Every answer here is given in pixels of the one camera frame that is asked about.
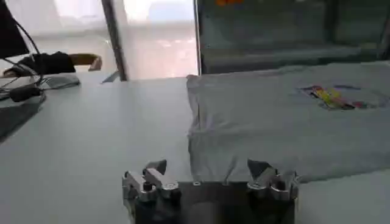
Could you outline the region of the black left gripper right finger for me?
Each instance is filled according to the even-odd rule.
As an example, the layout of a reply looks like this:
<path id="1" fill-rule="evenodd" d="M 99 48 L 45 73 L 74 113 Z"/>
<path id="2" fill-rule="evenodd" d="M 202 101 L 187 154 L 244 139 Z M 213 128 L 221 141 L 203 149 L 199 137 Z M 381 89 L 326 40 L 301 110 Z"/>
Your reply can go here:
<path id="1" fill-rule="evenodd" d="M 265 161 L 247 160 L 252 180 L 247 188 L 257 198 L 269 198 L 276 201 L 296 200 L 299 195 L 299 181 L 295 170 L 279 172 Z"/>

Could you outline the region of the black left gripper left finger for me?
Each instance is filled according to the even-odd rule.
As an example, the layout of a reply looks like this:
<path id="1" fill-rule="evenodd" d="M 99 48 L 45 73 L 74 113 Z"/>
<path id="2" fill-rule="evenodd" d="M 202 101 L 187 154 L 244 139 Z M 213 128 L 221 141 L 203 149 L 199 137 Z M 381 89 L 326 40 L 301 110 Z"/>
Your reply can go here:
<path id="1" fill-rule="evenodd" d="M 167 164 L 167 160 L 163 159 L 147 163 L 141 173 L 125 171 L 121 180 L 123 199 L 146 203 L 154 202 L 158 197 L 178 200 L 179 183 L 165 175 Z"/>

